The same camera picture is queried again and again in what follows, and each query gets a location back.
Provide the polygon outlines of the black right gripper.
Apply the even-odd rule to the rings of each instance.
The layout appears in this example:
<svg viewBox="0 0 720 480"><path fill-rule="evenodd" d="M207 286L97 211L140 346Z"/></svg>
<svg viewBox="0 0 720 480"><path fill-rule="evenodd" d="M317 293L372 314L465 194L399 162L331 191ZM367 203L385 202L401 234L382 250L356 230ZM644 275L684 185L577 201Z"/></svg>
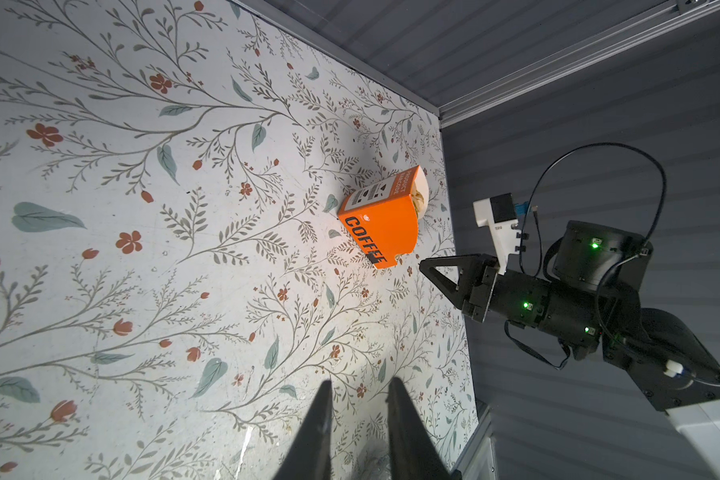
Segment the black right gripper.
<svg viewBox="0 0 720 480"><path fill-rule="evenodd" d="M419 271L475 321L495 313L519 328L537 329L558 339L576 360L598 348L601 329L590 293L520 272L501 275L489 254L431 257L419 263Z"/></svg>

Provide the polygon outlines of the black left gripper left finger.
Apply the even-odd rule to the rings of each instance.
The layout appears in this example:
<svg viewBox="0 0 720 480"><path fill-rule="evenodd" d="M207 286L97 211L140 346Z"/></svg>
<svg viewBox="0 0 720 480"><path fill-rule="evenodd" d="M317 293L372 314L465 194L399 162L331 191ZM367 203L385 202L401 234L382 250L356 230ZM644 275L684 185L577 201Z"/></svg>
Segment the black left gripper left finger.
<svg viewBox="0 0 720 480"><path fill-rule="evenodd" d="M332 413L332 383L325 380L320 384L274 480L331 478Z"/></svg>

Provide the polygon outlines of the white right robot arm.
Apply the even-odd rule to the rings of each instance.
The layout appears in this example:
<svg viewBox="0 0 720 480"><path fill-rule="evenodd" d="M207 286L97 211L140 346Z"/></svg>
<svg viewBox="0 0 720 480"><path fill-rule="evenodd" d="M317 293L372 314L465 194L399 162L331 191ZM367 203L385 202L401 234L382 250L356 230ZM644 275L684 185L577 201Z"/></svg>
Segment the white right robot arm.
<svg viewBox="0 0 720 480"><path fill-rule="evenodd" d="M571 221L540 278L488 254L428 258L419 269L468 318L494 313L506 328L544 332L567 358L600 350L720 479L720 364L678 317L641 305L652 254L642 235Z"/></svg>

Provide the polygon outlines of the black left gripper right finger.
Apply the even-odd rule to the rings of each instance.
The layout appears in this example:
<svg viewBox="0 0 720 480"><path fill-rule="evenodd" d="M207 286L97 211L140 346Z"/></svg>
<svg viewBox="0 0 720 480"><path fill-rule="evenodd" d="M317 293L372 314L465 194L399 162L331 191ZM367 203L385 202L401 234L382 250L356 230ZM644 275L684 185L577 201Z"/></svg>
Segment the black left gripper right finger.
<svg viewBox="0 0 720 480"><path fill-rule="evenodd" d="M389 384L387 406L391 478L448 480L450 473L398 377Z"/></svg>

